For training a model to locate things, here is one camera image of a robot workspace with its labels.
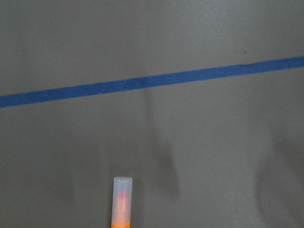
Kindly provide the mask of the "orange highlighter pen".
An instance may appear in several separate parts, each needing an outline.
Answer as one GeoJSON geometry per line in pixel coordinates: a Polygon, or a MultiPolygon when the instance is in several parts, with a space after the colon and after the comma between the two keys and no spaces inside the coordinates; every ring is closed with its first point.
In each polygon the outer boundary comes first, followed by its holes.
{"type": "Polygon", "coordinates": [[[131,177],[114,178],[112,228],[129,228],[131,226],[132,186],[133,179],[131,177]]]}

